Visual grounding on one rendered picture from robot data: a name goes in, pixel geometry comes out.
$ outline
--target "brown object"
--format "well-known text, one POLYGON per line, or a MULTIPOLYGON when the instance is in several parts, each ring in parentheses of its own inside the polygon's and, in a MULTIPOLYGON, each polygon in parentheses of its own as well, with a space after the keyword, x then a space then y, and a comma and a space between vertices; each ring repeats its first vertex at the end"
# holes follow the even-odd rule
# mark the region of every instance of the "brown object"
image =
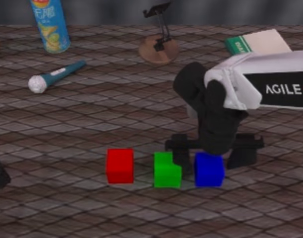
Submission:
POLYGON ((140 56, 147 62, 156 65, 165 65, 175 60, 179 54, 179 46, 177 42, 172 39, 165 42, 164 51, 156 51, 154 45, 157 43, 157 39, 162 38, 161 35, 148 36, 141 42, 139 47, 140 56))

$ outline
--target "black metal stand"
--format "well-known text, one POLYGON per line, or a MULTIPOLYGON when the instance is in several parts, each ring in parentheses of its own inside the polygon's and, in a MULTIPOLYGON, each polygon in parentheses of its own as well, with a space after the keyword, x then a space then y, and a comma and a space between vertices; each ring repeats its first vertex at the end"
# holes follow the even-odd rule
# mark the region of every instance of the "black metal stand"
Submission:
MULTIPOLYGON (((243 160, 236 162, 237 165, 228 163, 227 169, 235 169, 242 166, 249 166, 256 163, 257 149, 264 147, 264 139, 255 139, 255 135, 251 133, 238 133, 233 143, 232 154, 238 154, 238 151, 250 153, 250 160, 243 160)), ((190 161, 189 150, 190 149, 201 149, 199 140, 188 140, 186 134, 173 134, 171 140, 167 140, 165 143, 165 150, 172 151, 173 160, 176 165, 182 167, 183 175, 190 175, 193 173, 193 166, 190 161)))
POLYGON ((165 42, 168 42, 171 40, 169 28, 163 17, 164 12, 168 9, 168 7, 170 5, 171 5, 171 1, 164 3, 164 4, 153 6, 149 11, 147 11, 147 10, 143 11, 143 14, 146 18, 155 16, 155 15, 157 15, 159 18, 159 24, 160 24, 161 32, 162 32, 162 38, 157 39, 157 43, 154 45, 154 48, 157 52, 163 51, 165 49, 163 44, 165 42))

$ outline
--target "green book spine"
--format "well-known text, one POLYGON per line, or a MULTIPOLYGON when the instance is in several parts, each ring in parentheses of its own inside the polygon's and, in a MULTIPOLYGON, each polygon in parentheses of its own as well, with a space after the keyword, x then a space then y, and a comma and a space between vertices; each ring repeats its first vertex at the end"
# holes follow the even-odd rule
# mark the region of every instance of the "green book spine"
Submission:
POLYGON ((232 55, 252 52, 249 44, 246 42, 243 36, 227 38, 225 40, 225 45, 232 55))

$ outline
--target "blue cube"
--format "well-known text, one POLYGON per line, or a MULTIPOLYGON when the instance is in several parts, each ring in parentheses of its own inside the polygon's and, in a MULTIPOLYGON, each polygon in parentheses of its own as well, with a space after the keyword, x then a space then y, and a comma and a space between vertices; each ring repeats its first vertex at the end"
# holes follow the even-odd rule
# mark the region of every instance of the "blue cube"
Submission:
POLYGON ((222 156, 205 152, 195 154, 194 161, 195 186, 220 187, 225 177, 222 156))

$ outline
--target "black label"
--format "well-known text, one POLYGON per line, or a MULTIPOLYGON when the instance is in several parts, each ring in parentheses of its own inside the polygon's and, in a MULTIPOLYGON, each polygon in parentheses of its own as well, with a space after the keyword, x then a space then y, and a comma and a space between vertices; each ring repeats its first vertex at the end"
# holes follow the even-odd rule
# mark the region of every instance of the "black label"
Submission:
POLYGON ((303 72, 245 74, 262 105, 303 108, 303 72))

